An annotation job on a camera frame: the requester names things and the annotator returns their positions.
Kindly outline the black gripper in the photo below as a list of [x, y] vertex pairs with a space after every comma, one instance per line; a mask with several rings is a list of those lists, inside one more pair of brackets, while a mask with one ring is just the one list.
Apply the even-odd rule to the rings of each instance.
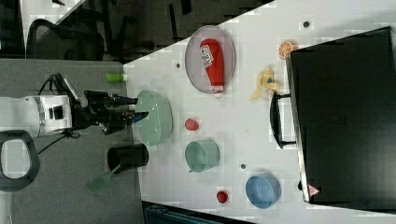
[[83, 96], [86, 98], [86, 106], [82, 105], [82, 100], [70, 98], [75, 130], [99, 126], [104, 135], [109, 135], [121, 131], [126, 124], [132, 125], [149, 115], [147, 111], [127, 115], [125, 111], [114, 110], [114, 107], [121, 105], [136, 105], [137, 98], [109, 95], [103, 91], [84, 91]]

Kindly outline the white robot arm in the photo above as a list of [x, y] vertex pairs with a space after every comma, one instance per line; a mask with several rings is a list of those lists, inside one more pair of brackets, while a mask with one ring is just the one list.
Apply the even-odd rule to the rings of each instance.
[[147, 111], [123, 110], [135, 105], [136, 98], [109, 95], [99, 91], [85, 91], [80, 99], [72, 95], [34, 95], [1, 99], [1, 148], [12, 141], [23, 143], [30, 167], [20, 177], [1, 173], [1, 190], [19, 191], [32, 184], [40, 168], [39, 151], [34, 140], [41, 136], [59, 134], [71, 137], [74, 131], [98, 126], [109, 135], [123, 130], [149, 115]]

